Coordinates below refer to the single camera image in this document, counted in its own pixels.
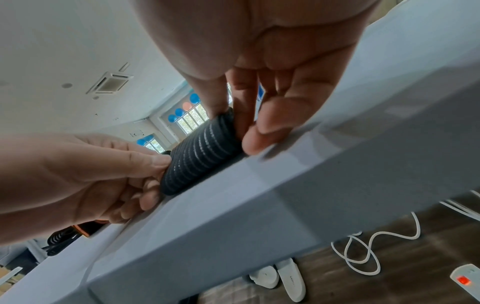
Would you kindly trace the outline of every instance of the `coiled white cord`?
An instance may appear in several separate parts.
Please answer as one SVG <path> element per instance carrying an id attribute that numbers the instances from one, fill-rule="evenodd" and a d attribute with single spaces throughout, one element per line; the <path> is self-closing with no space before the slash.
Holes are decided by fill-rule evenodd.
<path id="1" fill-rule="evenodd" d="M 345 260 L 345 262 L 347 263 L 347 265 L 355 270 L 356 272 L 360 273 L 360 274 L 364 274 L 364 275 L 377 275 L 380 273 L 380 262 L 379 262 L 379 258 L 377 258 L 377 256 L 375 255 L 375 253 L 372 251 L 372 243 L 374 242 L 374 239 L 379 236 L 379 235 L 382 235 L 382 234 L 385 234 L 385 235 L 391 235 L 391 236 L 396 236 L 396 237 L 400 237 L 400 238 L 404 238 L 404 239 L 410 239 L 410 240 L 414 240 L 414 239 L 418 239 L 420 237 L 420 223 L 419 223 L 419 219 L 417 218 L 417 215 L 412 212 L 411 213 L 412 216 L 413 216 L 413 219 L 415 220 L 415 225 L 416 225 L 416 233 L 414 236 L 406 236 L 406 235 L 401 235 L 401 234 L 398 234 L 398 233 L 393 233 L 393 232 L 387 232 L 387 231 L 379 231 L 379 232 L 376 232 L 374 233 L 371 238 L 370 238 L 370 241 L 368 241 L 368 245 L 365 244 L 361 239 L 359 239 L 357 236 L 361 235 L 362 232 L 358 232 L 358 233 L 354 233 L 352 235 L 349 235 L 349 240 L 348 240 L 348 243 L 346 244 L 345 246 L 345 250 L 343 251 L 343 254 L 341 254 L 336 248 L 335 248 L 335 245 L 334 243 L 330 243 L 331 244 L 331 247 L 332 249 L 335 251 L 336 254 L 338 254 L 342 259 Z M 362 244 L 366 249 L 367 249 L 367 254 L 366 254 L 366 257 L 363 259 L 363 260 L 354 260 L 354 259 L 351 259 L 351 258 L 348 258 L 347 256 L 347 253 L 349 251 L 349 248 L 350 248 L 350 245 L 352 243 L 353 240 L 357 240 L 360 244 Z M 372 272 L 367 272 L 367 271 L 361 271 L 361 270 L 358 270 L 356 269 L 355 267 L 353 267 L 352 263 L 353 264 L 365 264 L 367 263 L 369 260 L 370 260 L 370 256 L 373 257 L 373 259 L 375 260 L 375 263 L 376 263 L 376 270 L 375 271 L 372 271 Z"/>
<path id="2" fill-rule="evenodd" d="M 477 196 L 478 198 L 480 198 L 480 193 L 474 191 L 474 190 L 470 190 L 470 192 Z M 469 218 L 472 218 L 472 219 L 475 219 L 477 221 L 480 221 L 480 213 L 478 212 L 475 212 L 471 209 L 468 209 L 467 207 L 455 202 L 454 200 L 451 200 L 451 199 L 447 199 L 444 201 L 441 201 L 439 202 L 440 204 L 460 213 L 460 214 L 463 214 L 465 216 L 468 216 Z M 343 251 L 343 254 L 341 254 L 336 248 L 335 248 L 335 245 L 334 243 L 330 243 L 331 244 L 331 248 L 335 251 L 336 254 L 338 254 L 342 259 L 345 260 L 345 262 L 347 263 L 347 265 L 355 270 L 356 272 L 360 273 L 360 274 L 364 274 L 364 275 L 377 275 L 380 273 L 380 270 L 381 270 L 381 267 L 380 267 L 380 261 L 379 259 L 377 258 L 377 256 L 375 255 L 375 253 L 372 251 L 372 244 L 374 242 L 374 239 L 375 237 L 379 236 L 379 235 L 382 235 L 382 234 L 385 234 L 385 235 L 392 235 L 392 236 L 396 236 L 396 237 L 400 237 L 400 238 L 404 238 L 404 239 L 409 239 L 409 240 L 414 240 L 414 239 L 418 239 L 420 237 L 420 223 L 419 223 L 419 219 L 417 218 L 417 215 L 412 212 L 411 213 L 412 216 L 413 216 L 413 219 L 415 220 L 415 225 L 416 225 L 416 233 L 414 236 L 405 236 L 405 235 L 401 235 L 401 234 L 397 234 L 397 233 L 392 233 L 392 232 L 387 232 L 387 231 L 379 231 L 379 232 L 376 232 L 374 233 L 371 238 L 370 238 L 370 241 L 368 241 L 368 245 L 365 244 L 361 239 L 359 239 L 357 236 L 361 235 L 362 232 L 358 232 L 358 233 L 354 233 L 352 235 L 349 235 L 349 240 L 348 240 L 348 243 L 346 244 L 345 246 L 345 250 Z M 351 258 L 348 258 L 348 251 L 349 251 L 349 248 L 350 248 L 350 245 L 352 243 L 353 240 L 356 240 L 358 241 L 360 244 L 362 244 L 366 249 L 367 249 L 367 254 L 366 254 L 366 257 L 363 259 L 363 260 L 354 260 L 354 259 L 351 259 Z M 352 263 L 353 264 L 365 264 L 367 263 L 369 260 L 370 260 L 370 256 L 373 257 L 373 259 L 375 260 L 375 263 L 376 263 L 376 270 L 375 271 L 372 271 L 372 272 L 367 272 L 367 271 L 361 271 L 361 270 L 358 270 L 356 269 L 355 267 L 353 267 Z"/>

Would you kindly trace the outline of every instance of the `hand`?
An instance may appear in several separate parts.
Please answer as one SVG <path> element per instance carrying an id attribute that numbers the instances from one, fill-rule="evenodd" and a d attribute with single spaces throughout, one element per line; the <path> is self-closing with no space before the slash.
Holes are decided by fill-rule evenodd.
<path id="1" fill-rule="evenodd" d="M 132 0 L 210 117 L 228 108 L 257 154 L 305 123 L 337 85 L 377 0 Z M 254 123 L 258 85 L 265 90 Z"/>
<path id="2" fill-rule="evenodd" d="M 0 243 L 96 219 L 126 222 L 161 201 L 171 161 L 106 135 L 3 138 L 0 156 Z"/>

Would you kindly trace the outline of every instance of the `black rolled fabric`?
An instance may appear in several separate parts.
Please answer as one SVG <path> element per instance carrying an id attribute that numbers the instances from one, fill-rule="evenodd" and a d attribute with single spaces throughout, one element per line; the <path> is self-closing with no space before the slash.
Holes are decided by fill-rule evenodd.
<path id="1" fill-rule="evenodd" d="M 171 151 L 171 164 L 161 180 L 165 195 L 178 194 L 242 153 L 230 108 L 205 122 Z"/>

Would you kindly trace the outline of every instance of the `person's left hand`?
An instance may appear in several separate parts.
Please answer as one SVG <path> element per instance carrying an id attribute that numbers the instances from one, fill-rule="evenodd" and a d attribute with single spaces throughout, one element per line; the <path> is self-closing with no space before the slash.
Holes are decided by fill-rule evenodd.
<path id="1" fill-rule="evenodd" d="M 100 134 L 0 143 L 0 244 L 96 219 L 126 222 L 161 201 L 159 181 L 171 161 Z"/>

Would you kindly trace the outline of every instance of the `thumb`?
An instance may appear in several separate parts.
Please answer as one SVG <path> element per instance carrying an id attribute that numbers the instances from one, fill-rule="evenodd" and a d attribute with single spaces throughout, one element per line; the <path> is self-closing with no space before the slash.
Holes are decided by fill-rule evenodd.
<path id="1" fill-rule="evenodd" d="M 172 161 L 169 155 L 148 155 L 90 145 L 76 147 L 69 154 L 69 160 L 66 160 L 68 167 L 78 180 L 84 182 L 126 177 L 158 177 Z"/>

